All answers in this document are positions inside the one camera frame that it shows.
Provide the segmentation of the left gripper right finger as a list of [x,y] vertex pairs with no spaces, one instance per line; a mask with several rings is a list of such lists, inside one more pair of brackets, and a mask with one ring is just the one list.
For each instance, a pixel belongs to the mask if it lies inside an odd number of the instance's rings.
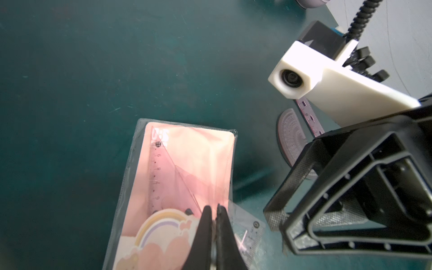
[[216,217],[216,266],[218,270],[247,270],[239,252],[227,210],[218,205]]

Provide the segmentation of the clear protractor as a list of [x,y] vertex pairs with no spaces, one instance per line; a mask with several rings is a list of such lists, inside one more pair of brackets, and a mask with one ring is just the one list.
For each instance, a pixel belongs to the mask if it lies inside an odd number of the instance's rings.
[[280,114],[276,133],[282,156],[292,167],[307,144],[306,135],[293,109],[287,109]]

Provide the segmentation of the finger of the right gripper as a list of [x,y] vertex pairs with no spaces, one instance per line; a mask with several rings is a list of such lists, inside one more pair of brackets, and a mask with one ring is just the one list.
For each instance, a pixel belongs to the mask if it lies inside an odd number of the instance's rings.
[[272,231],[289,219],[285,206],[297,189],[315,171],[317,180],[301,207],[313,208],[325,192],[333,198],[351,189],[375,166],[369,156],[385,139],[405,126],[404,121],[367,121],[339,128],[306,144],[288,176],[264,208]]
[[341,150],[291,213],[311,170],[307,150],[280,188],[280,231],[295,254],[432,256],[432,159],[406,148]]

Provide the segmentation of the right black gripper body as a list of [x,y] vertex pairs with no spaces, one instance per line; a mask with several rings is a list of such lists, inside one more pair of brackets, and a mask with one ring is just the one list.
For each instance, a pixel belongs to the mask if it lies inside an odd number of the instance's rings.
[[345,229],[344,241],[430,243],[432,240],[432,98],[419,108],[370,121],[404,121],[369,156],[375,166],[351,187],[378,228]]

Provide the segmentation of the clear pink triangle ruler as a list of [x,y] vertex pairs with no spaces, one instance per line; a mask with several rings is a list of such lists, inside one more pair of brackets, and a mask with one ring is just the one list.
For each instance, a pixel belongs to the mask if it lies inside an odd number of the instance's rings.
[[198,202],[155,128],[151,130],[149,150],[147,215],[151,216],[164,209],[176,209],[200,217]]

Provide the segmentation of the purple straight ruler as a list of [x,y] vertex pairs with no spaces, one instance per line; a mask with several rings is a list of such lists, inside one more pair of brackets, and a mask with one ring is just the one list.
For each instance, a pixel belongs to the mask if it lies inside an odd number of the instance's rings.
[[313,111],[309,101],[303,97],[301,99],[295,100],[295,102],[297,103],[297,106],[314,137],[323,135],[325,131],[316,117],[316,114]]

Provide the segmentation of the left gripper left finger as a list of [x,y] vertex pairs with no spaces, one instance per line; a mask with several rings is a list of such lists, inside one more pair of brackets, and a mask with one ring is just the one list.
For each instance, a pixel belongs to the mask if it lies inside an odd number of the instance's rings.
[[183,270],[209,270],[212,250],[212,210],[205,206]]

